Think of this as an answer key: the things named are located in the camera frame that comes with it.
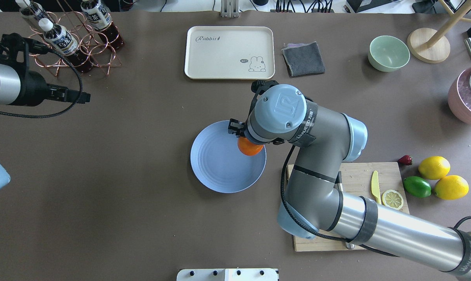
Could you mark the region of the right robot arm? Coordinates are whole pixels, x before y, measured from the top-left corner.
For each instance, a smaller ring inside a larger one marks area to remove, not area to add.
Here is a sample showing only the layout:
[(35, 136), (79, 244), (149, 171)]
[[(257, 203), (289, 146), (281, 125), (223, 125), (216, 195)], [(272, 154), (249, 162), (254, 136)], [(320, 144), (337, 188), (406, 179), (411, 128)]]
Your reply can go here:
[(344, 161), (364, 149), (365, 124), (311, 101), (292, 85), (256, 80), (244, 123), (228, 131), (251, 144), (290, 143), (298, 155), (288, 180), (281, 173), (280, 227), (301, 238), (352, 243), (471, 280), (471, 232), (447, 228), (334, 188)]

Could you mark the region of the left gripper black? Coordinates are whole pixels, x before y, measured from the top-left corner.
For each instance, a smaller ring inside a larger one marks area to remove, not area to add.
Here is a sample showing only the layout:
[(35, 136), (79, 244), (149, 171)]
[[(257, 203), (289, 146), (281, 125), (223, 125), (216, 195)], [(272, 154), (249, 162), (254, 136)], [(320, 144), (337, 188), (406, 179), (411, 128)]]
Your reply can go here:
[(68, 87), (46, 83), (42, 75), (29, 70), (30, 54), (47, 54), (48, 47), (17, 33), (0, 40), (0, 105), (37, 106), (48, 95), (66, 103), (89, 103), (91, 95)]

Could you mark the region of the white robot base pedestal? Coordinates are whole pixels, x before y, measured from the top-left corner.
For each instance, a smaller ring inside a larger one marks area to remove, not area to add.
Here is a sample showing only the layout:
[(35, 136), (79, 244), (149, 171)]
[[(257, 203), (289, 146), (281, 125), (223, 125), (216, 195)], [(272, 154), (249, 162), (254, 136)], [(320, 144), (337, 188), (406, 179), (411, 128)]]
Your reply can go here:
[(226, 269), (183, 269), (177, 281), (279, 281), (278, 269), (263, 268), (226, 268)]

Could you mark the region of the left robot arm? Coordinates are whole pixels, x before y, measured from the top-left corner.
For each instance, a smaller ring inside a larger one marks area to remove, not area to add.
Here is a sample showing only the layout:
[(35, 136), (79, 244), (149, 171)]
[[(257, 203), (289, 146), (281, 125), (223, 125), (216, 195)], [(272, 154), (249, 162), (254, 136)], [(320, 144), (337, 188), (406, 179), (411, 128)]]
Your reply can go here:
[[(79, 89), (72, 90), (46, 82), (41, 74), (30, 71), (30, 55), (53, 53), (69, 66), (78, 78)], [(20, 34), (3, 34), (0, 39), (0, 105), (30, 106), (43, 101), (59, 101), (70, 105), (54, 114), (31, 115), (0, 111), (0, 115), (24, 119), (47, 119), (68, 112), (75, 104), (89, 103), (91, 95), (83, 90), (80, 72), (59, 52), (44, 43)]]

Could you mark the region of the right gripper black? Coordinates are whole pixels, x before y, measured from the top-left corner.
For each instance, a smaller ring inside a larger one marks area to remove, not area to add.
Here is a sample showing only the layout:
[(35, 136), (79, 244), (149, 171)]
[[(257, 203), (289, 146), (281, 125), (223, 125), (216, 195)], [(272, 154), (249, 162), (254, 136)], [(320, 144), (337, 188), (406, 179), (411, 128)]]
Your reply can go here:
[(275, 85), (279, 85), (279, 83), (276, 80), (270, 80), (270, 81), (255, 80), (252, 82), (250, 89), (253, 93), (255, 93), (255, 95), (250, 103), (250, 109), (248, 112), (248, 117), (246, 119), (246, 122), (240, 122), (237, 119), (230, 119), (229, 125), (228, 125), (228, 133), (230, 135), (235, 135), (237, 138), (246, 137), (251, 143), (257, 144), (257, 145), (264, 145), (268, 143), (271, 143), (273, 145), (280, 144), (279, 138), (271, 139), (268, 141), (260, 141), (256, 139), (250, 133), (250, 130), (249, 130), (250, 114), (253, 112), (253, 109), (255, 108), (255, 105), (258, 100), (258, 96), (263, 95), (268, 89), (270, 89), (271, 87)]

